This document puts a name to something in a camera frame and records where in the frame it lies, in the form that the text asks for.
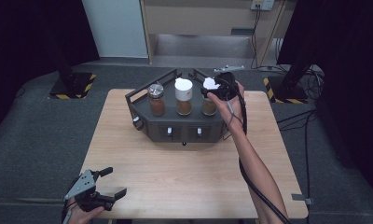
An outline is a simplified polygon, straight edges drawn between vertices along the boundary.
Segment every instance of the black tripod base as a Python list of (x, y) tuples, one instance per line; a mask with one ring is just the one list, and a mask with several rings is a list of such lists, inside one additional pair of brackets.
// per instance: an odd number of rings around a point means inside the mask
[(298, 85), (290, 92), (282, 91), (283, 77), (267, 77), (264, 79), (268, 96), (273, 103), (307, 104), (308, 96)]
[(52, 98), (83, 98), (88, 94), (93, 80), (92, 73), (73, 73), (72, 78), (59, 76), (49, 95)]

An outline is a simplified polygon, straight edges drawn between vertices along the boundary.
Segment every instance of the black curtain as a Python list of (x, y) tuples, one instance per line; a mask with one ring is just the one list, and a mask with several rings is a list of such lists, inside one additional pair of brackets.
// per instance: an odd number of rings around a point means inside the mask
[(99, 59), (81, 0), (0, 0), (0, 123), (26, 81), (57, 70), (29, 3), (40, 11), (68, 65)]
[(278, 63), (295, 64), (313, 27), (312, 63), (325, 73), (317, 109), (342, 161), (373, 188), (373, 1), (298, 1)]

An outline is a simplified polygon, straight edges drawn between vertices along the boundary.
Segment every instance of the silver lid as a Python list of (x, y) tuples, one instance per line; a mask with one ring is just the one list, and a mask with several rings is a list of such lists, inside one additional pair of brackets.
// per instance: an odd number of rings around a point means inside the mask
[(148, 87), (148, 96), (151, 98), (160, 98), (163, 96), (163, 86), (160, 84), (152, 84)]

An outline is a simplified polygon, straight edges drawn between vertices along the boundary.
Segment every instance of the white cabinet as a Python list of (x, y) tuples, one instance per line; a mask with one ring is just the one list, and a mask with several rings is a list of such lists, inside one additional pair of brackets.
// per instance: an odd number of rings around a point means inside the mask
[(140, 1), (82, 2), (100, 57), (148, 58)]

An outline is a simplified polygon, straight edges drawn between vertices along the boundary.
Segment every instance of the person's arm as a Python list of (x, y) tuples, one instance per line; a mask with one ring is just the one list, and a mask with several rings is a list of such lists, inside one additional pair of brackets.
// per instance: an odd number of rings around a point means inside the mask
[(84, 212), (76, 203), (76, 200), (73, 198), (69, 201), (69, 207), (67, 209), (71, 211), (71, 216), (66, 217), (69, 218), (67, 224), (88, 224), (92, 219), (99, 216), (102, 211), (104, 211), (104, 207), (100, 206), (94, 208), (89, 212)]
[[(240, 83), (238, 84), (240, 93), (243, 96), (244, 87)], [(254, 147), (245, 135), (242, 129), (242, 123), (238, 119), (232, 117), (233, 115), (230, 113), (227, 102), (221, 101), (210, 92), (207, 94), (207, 97), (216, 104), (224, 122), (227, 124), (248, 177), (262, 194), (265, 195), (287, 217), (283, 197), (279, 188), (265, 163), (259, 158)], [(239, 97), (234, 97), (229, 101), (229, 103), (233, 108), (234, 116), (241, 119), (242, 108), (239, 102)], [(277, 215), (274, 214), (250, 188), (249, 190), (253, 203), (256, 206), (260, 223), (282, 223)]]

